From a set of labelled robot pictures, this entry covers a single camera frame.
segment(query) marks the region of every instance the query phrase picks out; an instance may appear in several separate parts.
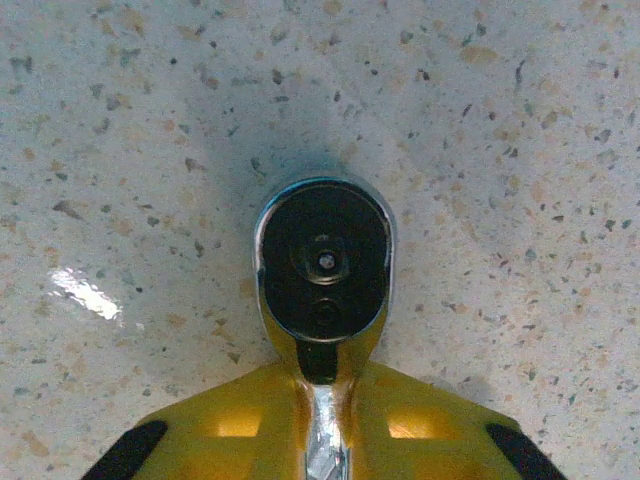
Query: speckled floor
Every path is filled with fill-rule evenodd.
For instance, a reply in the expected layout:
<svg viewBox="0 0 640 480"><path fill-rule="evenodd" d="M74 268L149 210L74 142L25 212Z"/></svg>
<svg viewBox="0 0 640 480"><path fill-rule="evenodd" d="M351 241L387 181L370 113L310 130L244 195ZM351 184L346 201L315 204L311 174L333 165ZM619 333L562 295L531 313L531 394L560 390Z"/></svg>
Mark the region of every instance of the speckled floor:
<svg viewBox="0 0 640 480"><path fill-rule="evenodd" d="M252 230L316 165L398 219L377 360L570 478L639 477L639 25L636 0L0 1L0 477L78 478L273 361Z"/></svg>

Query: black rubber grip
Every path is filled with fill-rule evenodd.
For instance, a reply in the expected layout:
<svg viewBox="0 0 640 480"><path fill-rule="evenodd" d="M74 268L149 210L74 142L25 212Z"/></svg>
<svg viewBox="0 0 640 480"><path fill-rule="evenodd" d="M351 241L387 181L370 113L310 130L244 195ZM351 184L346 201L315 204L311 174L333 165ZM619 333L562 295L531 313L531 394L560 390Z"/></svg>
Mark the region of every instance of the black rubber grip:
<svg viewBox="0 0 640 480"><path fill-rule="evenodd" d="M567 480L525 434L490 423L487 433L523 480Z"/></svg>
<svg viewBox="0 0 640 480"><path fill-rule="evenodd" d="M142 468L168 429L166 422L152 420L122 435L82 480L130 480Z"/></svg>

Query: screw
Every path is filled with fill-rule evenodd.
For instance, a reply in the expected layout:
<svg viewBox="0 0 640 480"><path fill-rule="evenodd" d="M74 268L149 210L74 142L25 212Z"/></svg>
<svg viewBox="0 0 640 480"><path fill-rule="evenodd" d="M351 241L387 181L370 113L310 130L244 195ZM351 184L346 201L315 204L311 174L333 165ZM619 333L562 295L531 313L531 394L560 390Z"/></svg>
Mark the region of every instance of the screw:
<svg viewBox="0 0 640 480"><path fill-rule="evenodd" d="M322 255L320 255L320 258L318 258L318 264L324 270L331 270L336 266L336 257L334 257L331 253L323 253Z"/></svg>

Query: black circular cap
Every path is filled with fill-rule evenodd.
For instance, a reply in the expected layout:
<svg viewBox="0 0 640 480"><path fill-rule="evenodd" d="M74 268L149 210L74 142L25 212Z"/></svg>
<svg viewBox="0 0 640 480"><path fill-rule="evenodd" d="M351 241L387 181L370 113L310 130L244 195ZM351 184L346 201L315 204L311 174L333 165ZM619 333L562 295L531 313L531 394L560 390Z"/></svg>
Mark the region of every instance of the black circular cap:
<svg viewBox="0 0 640 480"><path fill-rule="evenodd" d="M298 339L337 341L364 330L389 286L390 226L362 188L333 179L287 192L264 228L267 304Z"/></svg>

